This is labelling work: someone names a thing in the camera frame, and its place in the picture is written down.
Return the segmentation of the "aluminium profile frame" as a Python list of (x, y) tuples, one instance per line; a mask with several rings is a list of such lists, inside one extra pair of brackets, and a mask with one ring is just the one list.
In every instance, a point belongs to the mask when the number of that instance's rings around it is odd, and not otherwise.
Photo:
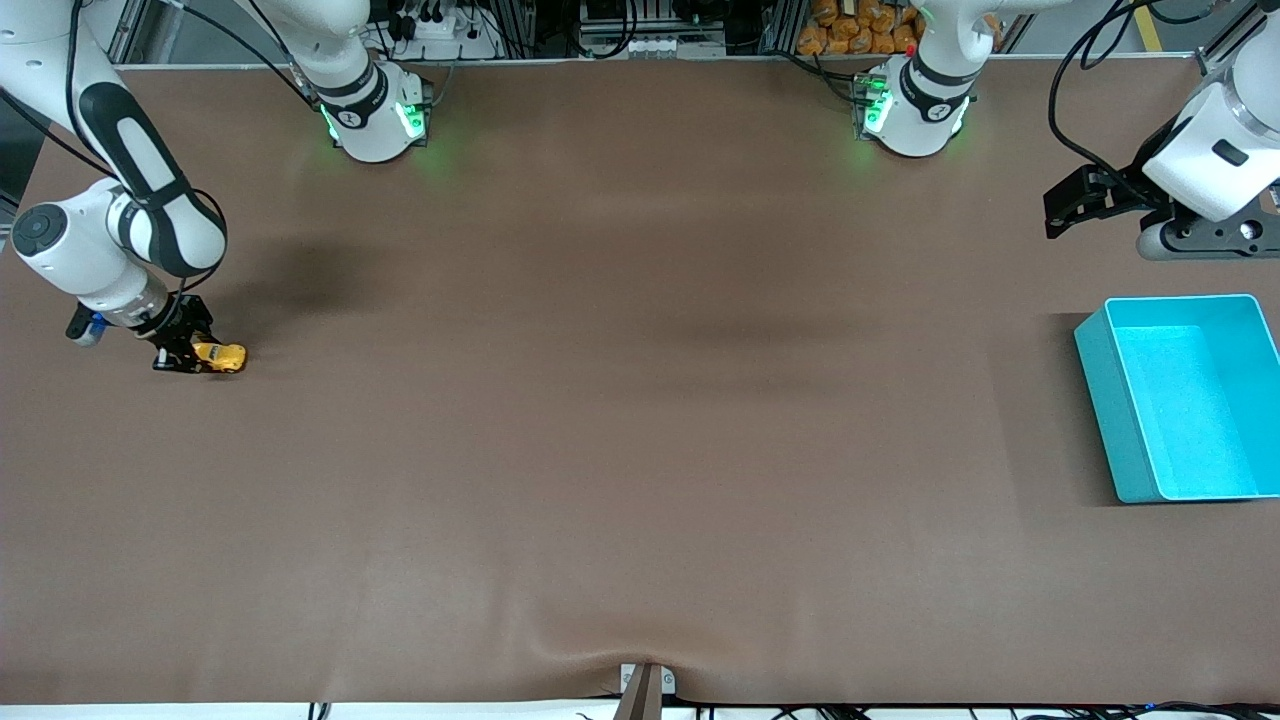
[(146, 61), (154, 35), (156, 0), (100, 0), (105, 3), (108, 56), (116, 65)]

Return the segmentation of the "white power strip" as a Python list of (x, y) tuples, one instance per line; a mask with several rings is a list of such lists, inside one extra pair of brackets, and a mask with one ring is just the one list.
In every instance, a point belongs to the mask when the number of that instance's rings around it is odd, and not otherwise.
[(398, 61), (479, 61), (506, 59), (495, 17), (474, 4), (453, 1), (403, 6), (389, 23), (390, 58)]

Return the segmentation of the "heap of orange items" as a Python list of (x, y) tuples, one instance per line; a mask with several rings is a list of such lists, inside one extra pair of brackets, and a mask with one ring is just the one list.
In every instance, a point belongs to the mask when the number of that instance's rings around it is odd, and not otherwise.
[(925, 32), (909, 0), (808, 0), (806, 9), (800, 56), (911, 54)]

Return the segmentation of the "yellow beetle toy car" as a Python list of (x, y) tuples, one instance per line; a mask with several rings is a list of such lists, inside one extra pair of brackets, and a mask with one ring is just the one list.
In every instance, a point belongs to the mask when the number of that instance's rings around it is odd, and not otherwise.
[(244, 346), (214, 341), (192, 343), (201, 372), (236, 374), (244, 369), (248, 354)]

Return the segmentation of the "brown table mat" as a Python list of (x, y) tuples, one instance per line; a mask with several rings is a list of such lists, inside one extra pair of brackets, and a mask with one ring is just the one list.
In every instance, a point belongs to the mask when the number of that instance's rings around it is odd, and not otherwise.
[(274, 76), (124, 73), (227, 260), (170, 375), (0, 259), (0, 703), (1280, 703), (1280, 502), (1117, 502), (1073, 332), (1252, 293), (1048, 241), (1055, 63), (925, 160), (783, 61), (460, 68), (351, 161)]

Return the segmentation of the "teal plastic bin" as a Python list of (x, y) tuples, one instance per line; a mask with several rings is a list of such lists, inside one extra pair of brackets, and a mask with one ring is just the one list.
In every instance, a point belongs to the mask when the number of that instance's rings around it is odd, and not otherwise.
[(1120, 501), (1280, 500), (1280, 348), (1254, 296), (1108, 299), (1074, 338)]

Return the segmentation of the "silver post bracket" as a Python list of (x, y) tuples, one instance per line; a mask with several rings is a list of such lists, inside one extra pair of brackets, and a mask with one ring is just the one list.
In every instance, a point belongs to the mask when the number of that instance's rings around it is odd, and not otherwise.
[(663, 696), (675, 696), (677, 684), (675, 673), (667, 666), (658, 664), (622, 664), (620, 666), (618, 694), (625, 694), (634, 680), (649, 680), (650, 685), (660, 689)]

